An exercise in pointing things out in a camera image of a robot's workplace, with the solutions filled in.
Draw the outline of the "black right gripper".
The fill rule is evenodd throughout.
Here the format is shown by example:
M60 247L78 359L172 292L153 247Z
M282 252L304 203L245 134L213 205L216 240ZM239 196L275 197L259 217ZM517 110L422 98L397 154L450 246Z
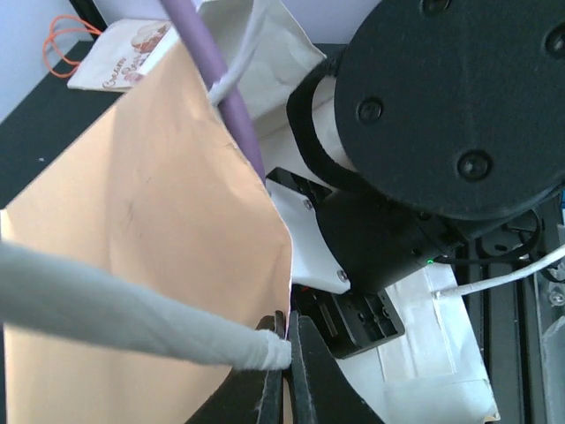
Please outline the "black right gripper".
M312 319L337 359L366 352L405 334L389 296L334 294L293 287L293 309ZM186 424L283 423L283 371L232 370Z

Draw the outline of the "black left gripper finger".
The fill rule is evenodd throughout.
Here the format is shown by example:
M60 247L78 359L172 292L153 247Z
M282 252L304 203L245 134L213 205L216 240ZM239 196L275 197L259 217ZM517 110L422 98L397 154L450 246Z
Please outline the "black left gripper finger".
M287 380L295 423L378 424L383 419L345 378L313 320L290 314Z

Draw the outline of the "brown paper takeout bag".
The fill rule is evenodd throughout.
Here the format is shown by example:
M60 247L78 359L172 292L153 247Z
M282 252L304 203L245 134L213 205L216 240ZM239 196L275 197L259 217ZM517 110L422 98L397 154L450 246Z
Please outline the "brown paper takeout bag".
M229 372L283 371L292 241L267 189L306 167L286 105L328 56L280 1L168 1L179 41L1 212L10 423L186 423ZM337 359L382 423L500 415L463 291L385 293L405 334Z

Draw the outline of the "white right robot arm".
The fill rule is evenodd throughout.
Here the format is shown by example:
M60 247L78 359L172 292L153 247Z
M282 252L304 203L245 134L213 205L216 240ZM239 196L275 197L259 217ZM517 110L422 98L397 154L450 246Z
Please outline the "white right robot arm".
M345 359L403 334L391 284L564 187L564 4L383 1L286 105L350 282L298 308Z

